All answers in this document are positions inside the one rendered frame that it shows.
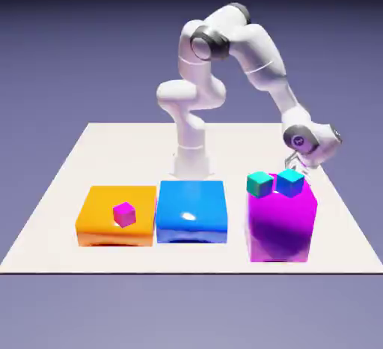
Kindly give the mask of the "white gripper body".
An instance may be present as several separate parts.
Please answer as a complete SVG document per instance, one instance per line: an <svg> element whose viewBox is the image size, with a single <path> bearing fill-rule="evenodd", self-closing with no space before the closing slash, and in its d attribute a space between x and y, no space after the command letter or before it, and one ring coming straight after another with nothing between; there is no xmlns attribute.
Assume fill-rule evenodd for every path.
<svg viewBox="0 0 383 349"><path fill-rule="evenodd" d="M291 169L296 171L308 180L310 177L310 165L307 159L305 159L300 153L294 151L284 160L285 169Z"/></svg>

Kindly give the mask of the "small blue cube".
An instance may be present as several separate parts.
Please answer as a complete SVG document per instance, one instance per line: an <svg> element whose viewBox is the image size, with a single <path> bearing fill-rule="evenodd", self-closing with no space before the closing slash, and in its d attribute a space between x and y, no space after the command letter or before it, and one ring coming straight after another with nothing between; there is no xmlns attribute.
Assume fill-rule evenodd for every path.
<svg viewBox="0 0 383 349"><path fill-rule="evenodd" d="M304 187L304 175L296 170L286 169L277 174L275 190L286 197L293 198Z"/></svg>

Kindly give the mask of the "small teal cube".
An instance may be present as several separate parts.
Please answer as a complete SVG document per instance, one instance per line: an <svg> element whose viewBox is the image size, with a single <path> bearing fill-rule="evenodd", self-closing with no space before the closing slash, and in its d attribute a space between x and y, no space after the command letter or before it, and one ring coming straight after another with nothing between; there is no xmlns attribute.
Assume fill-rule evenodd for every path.
<svg viewBox="0 0 383 349"><path fill-rule="evenodd" d="M265 172L254 172L247 176L246 190L257 198L272 194L274 178Z"/></svg>

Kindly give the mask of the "small magenta cube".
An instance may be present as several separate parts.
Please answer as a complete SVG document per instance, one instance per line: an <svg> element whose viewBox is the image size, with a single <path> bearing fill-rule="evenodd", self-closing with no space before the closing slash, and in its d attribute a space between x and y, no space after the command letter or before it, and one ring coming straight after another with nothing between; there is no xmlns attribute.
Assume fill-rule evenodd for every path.
<svg viewBox="0 0 383 349"><path fill-rule="evenodd" d="M113 217L114 221L121 228L125 228L136 223L135 208L128 202L124 202L114 206Z"/></svg>

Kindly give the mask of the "large magenta box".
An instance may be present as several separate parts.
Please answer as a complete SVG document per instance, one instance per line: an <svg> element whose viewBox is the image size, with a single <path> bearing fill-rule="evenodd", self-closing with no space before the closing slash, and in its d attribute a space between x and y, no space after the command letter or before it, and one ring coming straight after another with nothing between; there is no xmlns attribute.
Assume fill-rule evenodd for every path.
<svg viewBox="0 0 383 349"><path fill-rule="evenodd" d="M318 202L310 185L290 198L278 192L248 194L246 240L251 262L306 262Z"/></svg>

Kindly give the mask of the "large blue box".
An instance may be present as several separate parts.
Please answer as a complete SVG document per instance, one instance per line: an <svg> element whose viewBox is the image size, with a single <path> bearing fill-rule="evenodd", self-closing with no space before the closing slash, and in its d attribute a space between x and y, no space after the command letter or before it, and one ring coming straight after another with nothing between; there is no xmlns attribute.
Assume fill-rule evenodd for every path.
<svg viewBox="0 0 383 349"><path fill-rule="evenodd" d="M226 243L224 184L220 180L163 180L156 208L158 243Z"/></svg>

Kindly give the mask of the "large orange box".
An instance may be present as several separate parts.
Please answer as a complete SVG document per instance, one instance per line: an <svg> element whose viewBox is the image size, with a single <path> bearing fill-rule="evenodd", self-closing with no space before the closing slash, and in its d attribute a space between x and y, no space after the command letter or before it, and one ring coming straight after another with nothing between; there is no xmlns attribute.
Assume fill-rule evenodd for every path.
<svg viewBox="0 0 383 349"><path fill-rule="evenodd" d="M136 223L121 228L113 207L128 202ZM76 220L80 246L152 246L156 214L155 186L92 186Z"/></svg>

